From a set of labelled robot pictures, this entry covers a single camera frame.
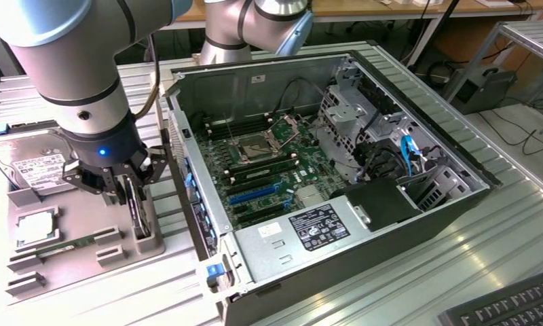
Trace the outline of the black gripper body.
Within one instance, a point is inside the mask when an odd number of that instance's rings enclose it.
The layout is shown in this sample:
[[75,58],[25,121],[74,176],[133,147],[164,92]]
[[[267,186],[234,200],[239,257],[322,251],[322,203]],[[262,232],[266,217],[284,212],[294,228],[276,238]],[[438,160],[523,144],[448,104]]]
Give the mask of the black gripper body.
[[131,113],[102,133],[78,134],[63,130],[63,135],[78,160],[94,167],[122,164],[133,158],[142,161],[146,155],[146,146],[139,138]]

